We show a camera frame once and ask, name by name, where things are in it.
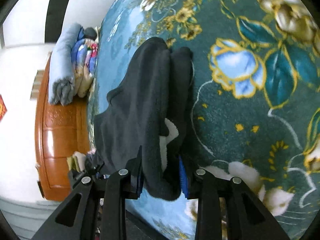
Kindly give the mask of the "black and white fleece jacket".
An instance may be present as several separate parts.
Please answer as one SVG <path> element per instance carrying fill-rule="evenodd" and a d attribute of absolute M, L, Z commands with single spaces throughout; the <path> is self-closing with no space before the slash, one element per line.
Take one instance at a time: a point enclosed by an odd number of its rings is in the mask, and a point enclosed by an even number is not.
<path fill-rule="evenodd" d="M 107 110 L 94 119 L 94 163 L 103 174 L 141 168 L 150 195 L 168 201 L 180 196 L 179 155 L 192 75 L 187 47 L 170 50 L 162 38 L 152 37 L 136 50 L 120 85 L 107 94 Z"/>

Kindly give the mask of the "olive green folded sweater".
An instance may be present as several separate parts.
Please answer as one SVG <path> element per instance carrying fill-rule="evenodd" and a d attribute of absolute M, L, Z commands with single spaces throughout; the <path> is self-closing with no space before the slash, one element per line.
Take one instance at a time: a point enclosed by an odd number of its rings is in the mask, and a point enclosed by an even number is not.
<path fill-rule="evenodd" d="M 79 171 L 79 164 L 78 164 L 78 160 L 76 157 L 71 156 L 71 157 L 67 157 L 67 165 L 69 170 L 76 170 Z"/>

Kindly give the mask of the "beige folded sweater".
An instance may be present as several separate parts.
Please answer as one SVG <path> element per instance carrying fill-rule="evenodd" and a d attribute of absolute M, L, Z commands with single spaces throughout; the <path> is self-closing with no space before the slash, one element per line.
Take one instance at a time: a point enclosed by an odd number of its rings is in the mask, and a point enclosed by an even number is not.
<path fill-rule="evenodd" d="M 83 153 L 80 153 L 78 151 L 75 151 L 73 154 L 73 158 L 76 163 L 76 168 L 79 172 L 82 172 L 85 170 L 85 161 L 86 161 L 86 155 Z"/>

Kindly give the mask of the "pink folded garment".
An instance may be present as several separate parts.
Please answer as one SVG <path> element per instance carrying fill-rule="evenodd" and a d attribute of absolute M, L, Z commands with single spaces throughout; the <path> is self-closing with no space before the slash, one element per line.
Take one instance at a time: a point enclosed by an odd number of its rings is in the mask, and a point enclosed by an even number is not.
<path fill-rule="evenodd" d="M 95 153 L 96 153 L 96 149 L 92 149 L 92 150 L 90 150 L 90 151 L 87 152 L 86 156 L 87 156 L 87 157 L 92 157 L 92 156 L 95 155 Z"/>

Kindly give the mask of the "wooden headboard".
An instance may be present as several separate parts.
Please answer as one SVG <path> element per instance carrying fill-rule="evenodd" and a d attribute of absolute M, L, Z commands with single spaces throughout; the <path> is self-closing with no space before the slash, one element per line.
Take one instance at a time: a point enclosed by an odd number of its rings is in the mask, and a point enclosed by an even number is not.
<path fill-rule="evenodd" d="M 71 191 L 67 158 L 90 150 L 87 100 L 75 96 L 67 106 L 49 104 L 49 68 L 47 61 L 36 106 L 36 169 L 43 197 L 62 202 Z"/>

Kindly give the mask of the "grey folded quilt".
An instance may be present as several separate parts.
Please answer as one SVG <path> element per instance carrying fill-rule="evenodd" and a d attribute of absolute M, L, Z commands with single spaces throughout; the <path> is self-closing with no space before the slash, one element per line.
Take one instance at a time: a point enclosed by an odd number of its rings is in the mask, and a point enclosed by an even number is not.
<path fill-rule="evenodd" d="M 81 25 L 73 23 L 58 38 L 50 58 L 48 102 L 65 106 L 73 101 L 75 76 L 71 51 L 78 40 Z"/>

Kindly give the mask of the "floral folded quilt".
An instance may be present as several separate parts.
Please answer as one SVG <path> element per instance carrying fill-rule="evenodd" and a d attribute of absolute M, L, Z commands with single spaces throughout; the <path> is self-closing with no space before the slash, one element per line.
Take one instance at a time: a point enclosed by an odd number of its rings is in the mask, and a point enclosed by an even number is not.
<path fill-rule="evenodd" d="M 98 55 L 99 40 L 84 38 L 81 28 L 78 40 L 71 51 L 71 62 L 75 76 L 74 95 L 84 98 L 93 82 Z"/>

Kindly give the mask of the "dark pillow under quilts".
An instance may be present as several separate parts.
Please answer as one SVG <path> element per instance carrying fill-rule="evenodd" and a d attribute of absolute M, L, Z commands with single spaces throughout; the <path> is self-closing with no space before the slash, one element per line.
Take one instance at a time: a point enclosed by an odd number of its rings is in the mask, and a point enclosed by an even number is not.
<path fill-rule="evenodd" d="M 88 27 L 84 30 L 84 38 L 96 40 L 97 36 L 96 30 L 92 27 Z"/>

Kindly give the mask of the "teal floral bed blanket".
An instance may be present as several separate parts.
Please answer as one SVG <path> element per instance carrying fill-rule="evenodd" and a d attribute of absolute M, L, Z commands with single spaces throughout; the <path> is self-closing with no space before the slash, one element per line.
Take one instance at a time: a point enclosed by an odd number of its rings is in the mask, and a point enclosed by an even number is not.
<path fill-rule="evenodd" d="M 301 0 L 115 0 L 100 31 L 87 109 L 107 109 L 148 38 L 193 52 L 189 156 L 238 176 L 290 239 L 319 212 L 319 27 Z"/>

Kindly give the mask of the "red wall decoration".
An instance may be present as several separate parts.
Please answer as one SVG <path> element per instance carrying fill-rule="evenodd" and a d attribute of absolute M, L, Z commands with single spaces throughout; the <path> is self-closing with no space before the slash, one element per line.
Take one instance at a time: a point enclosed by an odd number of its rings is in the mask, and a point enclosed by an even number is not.
<path fill-rule="evenodd" d="M 3 119 L 6 112 L 7 112 L 7 108 L 5 106 L 2 96 L 0 95 L 0 121 Z"/>

